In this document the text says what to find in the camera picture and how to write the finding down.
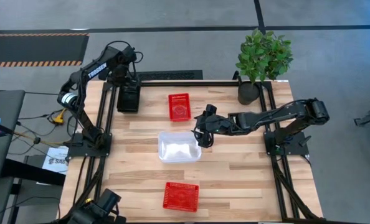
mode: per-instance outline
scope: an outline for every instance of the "black plant pot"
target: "black plant pot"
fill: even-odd
[[[243,105],[249,105],[260,96],[259,87],[255,83],[242,82],[237,89],[237,100]]]

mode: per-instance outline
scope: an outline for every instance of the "wooden table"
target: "wooden table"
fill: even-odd
[[[94,124],[102,85],[103,82],[95,81],[87,87],[85,111]],[[277,107],[293,100],[288,82],[272,82],[272,86]],[[168,95],[175,93],[189,93],[192,116],[201,114],[208,103],[216,106],[217,114],[222,116],[233,112],[261,112],[259,100],[248,106],[238,103],[236,87],[143,87],[138,114],[123,114],[116,109],[113,114],[113,145],[105,166],[102,191],[109,188],[122,197],[120,214],[127,217],[128,222],[281,220],[272,166],[265,153],[264,127],[247,136],[216,134],[214,146],[203,149],[201,160],[196,163],[163,164],[159,160],[158,134],[190,131],[196,122],[195,119],[170,122]],[[268,95],[265,96],[269,109]],[[300,156],[288,156],[288,160],[295,190],[312,212],[322,216],[310,166]],[[70,161],[60,201],[62,214],[72,206],[81,162],[82,158]],[[196,213],[163,209],[164,187],[168,181],[200,186]],[[291,217],[286,190],[284,193],[287,213]]]

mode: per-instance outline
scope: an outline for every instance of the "white plastic container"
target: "white plastic container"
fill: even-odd
[[[196,162],[202,156],[202,149],[192,132],[159,133],[159,158],[163,163]]]

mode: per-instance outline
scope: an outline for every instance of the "white paper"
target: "white paper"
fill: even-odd
[[[65,158],[67,157],[67,151],[68,151],[68,148],[65,146],[62,146],[59,148],[50,147],[47,153],[48,156],[45,157],[42,168],[66,175],[66,172],[68,169],[68,164],[65,160]]]

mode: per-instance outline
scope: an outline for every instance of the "potted plant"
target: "potted plant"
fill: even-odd
[[[256,79],[263,82],[267,77],[275,80],[278,75],[287,72],[292,62],[290,40],[283,40],[284,35],[276,36],[272,31],[262,34],[255,29],[252,35],[246,36],[246,41],[240,45],[242,51],[239,63],[240,75],[248,76],[249,82],[242,82],[238,89],[238,101],[248,105],[256,100],[260,93],[255,85]]]

